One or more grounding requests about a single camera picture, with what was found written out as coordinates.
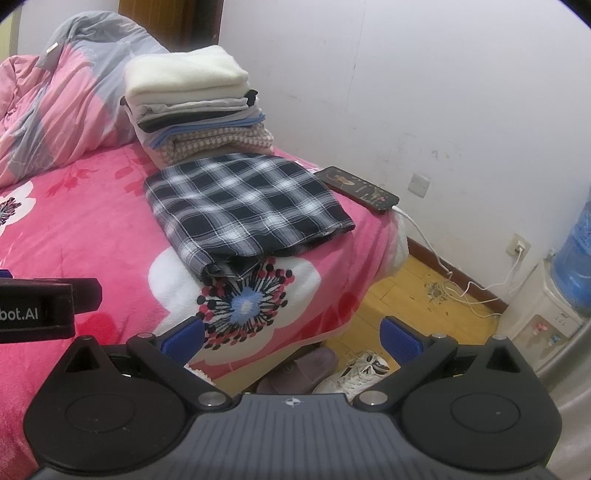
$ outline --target plaid shirt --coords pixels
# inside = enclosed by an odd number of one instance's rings
[[[243,280],[268,255],[298,255],[355,228],[322,182],[282,157],[194,160],[145,186],[156,220],[199,278]]]

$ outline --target wooden floor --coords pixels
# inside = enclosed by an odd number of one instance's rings
[[[339,368],[355,352],[373,350],[398,368],[379,343],[379,323],[386,315],[394,315],[419,332],[446,333],[459,343],[479,344],[496,332],[498,317],[483,319],[474,315],[468,305],[438,296],[437,284],[443,277],[409,257],[395,276],[373,285],[351,321],[351,327],[340,337],[327,341],[339,356]],[[473,306],[480,315],[490,314],[484,305]]]

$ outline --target wall switch plate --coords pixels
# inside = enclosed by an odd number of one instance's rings
[[[509,242],[509,245],[507,245],[507,250],[505,250],[507,252],[507,255],[509,255],[510,257],[517,257],[517,255],[519,255],[517,245],[523,245],[524,247],[524,251],[521,254],[521,257],[519,258],[519,260],[523,260],[523,258],[527,255],[527,252],[530,251],[531,244],[521,235],[514,233],[513,237],[511,238],[511,242]]]
[[[431,180],[418,173],[413,173],[413,177],[408,184],[408,190],[418,197],[425,198],[429,185],[431,185]]]

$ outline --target brown baseboard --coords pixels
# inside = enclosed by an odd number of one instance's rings
[[[431,252],[428,248],[422,246],[420,243],[413,240],[412,238],[408,239],[408,252],[414,258],[424,263],[429,268],[432,268],[437,273],[441,275],[446,275],[445,270],[441,268],[439,263],[437,263],[437,257],[435,256],[435,254]],[[465,290],[465,288],[468,286],[468,282],[476,283],[464,272],[459,271],[456,267],[450,265],[445,260],[442,260],[441,263],[443,263],[452,272],[451,280],[457,283],[462,290]],[[488,290],[481,290],[473,286],[470,286],[470,290],[468,290],[468,293],[478,301],[496,299],[496,295],[494,295],[492,292]],[[503,313],[508,306],[504,301],[500,299],[490,301],[486,305],[495,313]]]

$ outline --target bedspread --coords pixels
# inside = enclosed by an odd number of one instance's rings
[[[98,278],[103,303],[76,317],[76,332],[102,344],[161,333],[198,314],[206,339],[190,364],[215,379],[294,342],[339,330],[375,277],[405,260],[397,217],[371,213],[337,194],[354,231],[298,257],[267,258],[245,282],[199,282],[144,197],[144,179],[155,169],[132,144],[87,154],[0,190],[0,268],[16,278]],[[22,480],[34,468],[22,418],[69,344],[0,345],[3,480]]]
[[[133,57],[167,50],[114,12],[84,12],[58,27],[41,56],[0,64],[0,187],[64,166],[134,129],[119,100]]]

